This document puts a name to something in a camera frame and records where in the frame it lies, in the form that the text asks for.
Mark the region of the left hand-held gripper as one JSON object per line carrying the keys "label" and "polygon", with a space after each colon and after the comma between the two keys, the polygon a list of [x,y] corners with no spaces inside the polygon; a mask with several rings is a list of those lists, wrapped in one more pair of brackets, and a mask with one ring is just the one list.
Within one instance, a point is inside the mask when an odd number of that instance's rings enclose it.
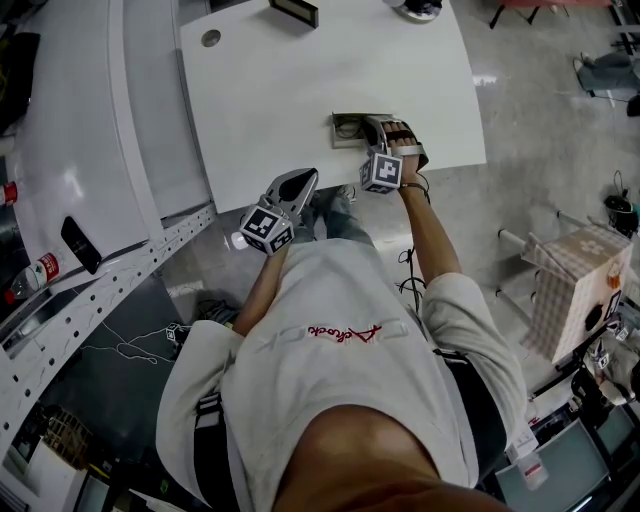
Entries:
{"label": "left hand-held gripper", "polygon": [[241,221],[240,233],[247,244],[273,256],[292,242],[302,209],[317,183],[318,171],[313,168],[294,169],[278,176]]}

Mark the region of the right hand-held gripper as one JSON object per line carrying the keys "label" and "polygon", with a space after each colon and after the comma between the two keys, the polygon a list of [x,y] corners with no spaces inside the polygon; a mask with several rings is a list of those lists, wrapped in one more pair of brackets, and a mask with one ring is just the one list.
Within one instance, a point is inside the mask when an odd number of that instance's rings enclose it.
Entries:
{"label": "right hand-held gripper", "polygon": [[420,171],[429,163],[422,143],[408,124],[390,115],[365,115],[361,121],[368,159],[360,167],[361,188],[388,194],[402,188],[403,157],[418,155]]}

